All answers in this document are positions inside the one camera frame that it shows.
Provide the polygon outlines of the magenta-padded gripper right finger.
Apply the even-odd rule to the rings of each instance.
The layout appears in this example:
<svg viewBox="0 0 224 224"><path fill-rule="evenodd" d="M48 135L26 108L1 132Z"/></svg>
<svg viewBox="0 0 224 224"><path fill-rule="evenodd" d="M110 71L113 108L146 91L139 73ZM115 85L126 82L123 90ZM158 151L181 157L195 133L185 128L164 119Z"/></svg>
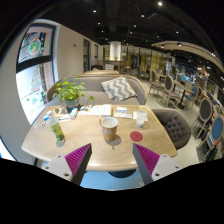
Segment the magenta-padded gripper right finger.
<svg viewBox="0 0 224 224"><path fill-rule="evenodd" d="M181 170L167 154L158 155L138 144L133 144L133 155L145 185Z"/></svg>

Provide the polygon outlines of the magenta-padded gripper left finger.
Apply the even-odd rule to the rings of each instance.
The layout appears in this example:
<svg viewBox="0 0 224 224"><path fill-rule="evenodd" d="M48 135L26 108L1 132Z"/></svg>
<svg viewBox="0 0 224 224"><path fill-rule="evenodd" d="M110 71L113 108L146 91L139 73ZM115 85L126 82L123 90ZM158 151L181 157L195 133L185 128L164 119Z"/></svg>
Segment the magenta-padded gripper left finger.
<svg viewBox="0 0 224 224"><path fill-rule="evenodd" d="M80 185L92 154L91 144L84 145L63 156L57 155L43 170Z"/></svg>

